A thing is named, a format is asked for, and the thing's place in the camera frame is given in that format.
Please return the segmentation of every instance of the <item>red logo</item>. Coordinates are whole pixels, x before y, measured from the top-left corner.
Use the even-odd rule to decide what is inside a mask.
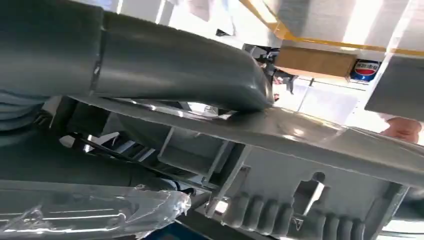
[[[370,76],[377,72],[379,66],[378,63],[373,62],[358,62],[355,65],[355,72],[363,76]]]

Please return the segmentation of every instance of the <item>gray plastic panel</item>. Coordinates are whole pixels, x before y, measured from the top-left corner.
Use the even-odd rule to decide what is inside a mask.
[[[421,148],[283,109],[211,119],[169,108],[167,113],[158,112],[161,106],[152,111],[146,108],[151,108],[151,103],[143,106],[97,98],[85,101],[143,120],[178,126],[181,131],[189,129],[188,137],[169,134],[162,153],[167,148],[172,150],[167,145],[173,138],[180,144],[185,138],[191,139],[193,131],[205,134],[203,147],[212,137],[239,142],[222,171],[210,178],[215,189],[206,215],[212,217],[217,203],[226,197],[229,206],[223,217],[225,224],[275,238],[373,240],[408,189],[389,180],[410,181],[410,175],[421,174],[417,168],[422,160]],[[220,145],[212,146],[210,152],[218,153]],[[198,152],[187,144],[183,148],[187,157]],[[188,170],[197,165],[182,167]],[[315,194],[318,188],[306,185],[297,192],[301,181],[311,180],[324,184],[316,201],[306,192],[312,190]]]

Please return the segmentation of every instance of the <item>clear plastic film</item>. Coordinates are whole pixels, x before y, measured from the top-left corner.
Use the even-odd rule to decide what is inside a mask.
[[[172,223],[191,205],[179,191],[0,181],[0,239],[138,239]]]

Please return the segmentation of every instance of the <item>machine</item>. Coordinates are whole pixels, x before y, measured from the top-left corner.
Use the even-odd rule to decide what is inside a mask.
[[[246,51],[67,0],[0,16],[2,239],[142,238],[187,212],[223,239],[373,240],[423,217],[403,199],[424,148],[274,107]]]

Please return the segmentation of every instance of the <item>person's hand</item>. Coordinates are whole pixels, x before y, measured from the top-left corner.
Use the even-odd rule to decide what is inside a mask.
[[[419,139],[419,133],[421,131],[421,123],[416,120],[394,117],[387,120],[390,125],[386,130],[382,131],[381,134],[404,141],[416,144]]]

